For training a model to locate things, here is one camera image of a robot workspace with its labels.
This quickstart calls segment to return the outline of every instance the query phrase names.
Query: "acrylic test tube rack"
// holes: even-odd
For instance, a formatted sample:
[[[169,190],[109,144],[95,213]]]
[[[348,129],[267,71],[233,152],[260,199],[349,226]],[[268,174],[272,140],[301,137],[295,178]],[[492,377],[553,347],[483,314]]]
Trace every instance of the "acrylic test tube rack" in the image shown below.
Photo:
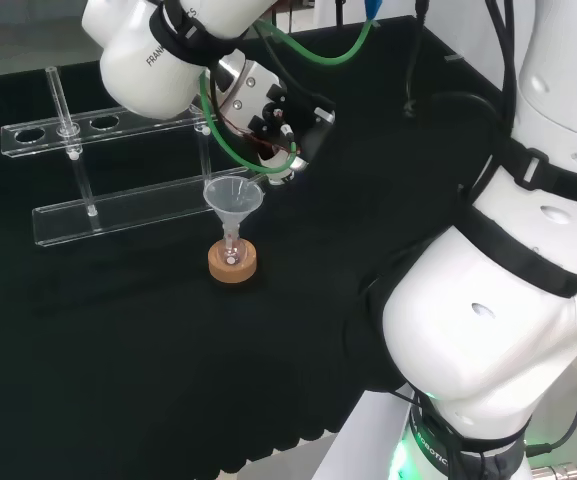
[[[140,227],[211,210],[204,185],[222,175],[251,176],[246,168],[212,172],[210,129],[203,113],[192,106],[170,121],[140,117],[124,108],[71,115],[55,67],[46,69],[58,117],[1,128],[1,153],[11,158],[64,150],[73,166],[81,198],[32,211],[35,243],[56,245],[110,232]],[[193,128],[199,142],[201,175],[132,190],[95,196],[84,166],[84,145]]]

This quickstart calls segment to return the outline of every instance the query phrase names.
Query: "white wall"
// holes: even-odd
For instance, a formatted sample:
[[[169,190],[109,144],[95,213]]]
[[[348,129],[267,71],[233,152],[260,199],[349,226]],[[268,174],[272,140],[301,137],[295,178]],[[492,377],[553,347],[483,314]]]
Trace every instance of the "white wall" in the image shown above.
[[[414,0],[383,1],[378,18],[414,14]],[[498,1],[503,11],[503,1]],[[534,0],[515,0],[518,69],[528,49],[534,17]],[[345,22],[356,23],[365,18],[363,0],[348,0],[344,8]],[[318,27],[335,24],[334,0],[317,0],[315,23]],[[504,72],[503,59],[483,0],[431,0],[427,26],[450,48],[463,55],[475,69],[501,88]]]

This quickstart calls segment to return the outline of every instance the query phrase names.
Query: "wooden base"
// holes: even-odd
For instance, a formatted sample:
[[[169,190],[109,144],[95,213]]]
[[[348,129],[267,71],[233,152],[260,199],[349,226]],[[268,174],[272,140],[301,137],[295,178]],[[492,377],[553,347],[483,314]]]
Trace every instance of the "wooden base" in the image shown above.
[[[246,244],[248,254],[243,262],[237,265],[228,265],[218,254],[221,240],[215,243],[208,251],[208,268],[210,274],[222,283],[241,283],[248,280],[257,270],[257,250],[248,240],[241,239]]]

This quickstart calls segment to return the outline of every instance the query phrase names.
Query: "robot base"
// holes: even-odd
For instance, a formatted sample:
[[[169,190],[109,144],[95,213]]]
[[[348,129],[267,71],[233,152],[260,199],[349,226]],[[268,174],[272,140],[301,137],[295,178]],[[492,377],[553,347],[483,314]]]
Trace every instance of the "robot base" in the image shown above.
[[[389,480],[445,480],[448,478],[428,461],[421,448],[413,437],[410,425],[406,426],[403,440],[395,451]],[[431,454],[436,454],[434,450],[428,448]],[[498,452],[489,452],[487,455],[494,455],[495,453]],[[511,480],[531,480],[532,478],[530,465],[524,457],[521,467],[511,477]]]

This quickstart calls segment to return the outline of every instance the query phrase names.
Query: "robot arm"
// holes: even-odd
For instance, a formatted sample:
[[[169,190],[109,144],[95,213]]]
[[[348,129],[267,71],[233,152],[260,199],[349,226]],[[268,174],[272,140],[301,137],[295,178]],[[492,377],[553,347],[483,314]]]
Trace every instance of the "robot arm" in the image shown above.
[[[83,17],[86,32],[102,47],[101,76],[108,93],[127,109],[149,118],[169,119],[186,110],[199,92],[201,65],[164,50],[151,33],[154,0],[90,0]],[[182,8],[222,40],[235,39],[274,0],[183,0]],[[168,14],[165,20],[170,22]]]
[[[184,10],[175,11],[179,4],[168,0],[89,0],[82,24],[104,48],[100,68],[106,90],[119,104],[145,117],[169,119],[191,103],[198,104],[198,80],[208,58],[209,74],[217,80],[215,105],[220,116],[231,135],[244,139],[263,167],[286,164],[288,152],[279,146],[285,140],[282,127],[288,124],[294,132],[299,157],[290,169],[268,175],[271,184],[281,184],[315,157],[332,128],[334,112],[305,106],[277,75],[247,60],[239,50],[225,56],[219,50],[222,41],[228,46],[229,40],[238,39],[274,2],[238,0],[234,8],[230,0],[186,0],[181,2]],[[183,12],[187,23],[183,23],[185,30],[178,31],[170,18]],[[214,61],[210,60],[212,40],[217,44]]]

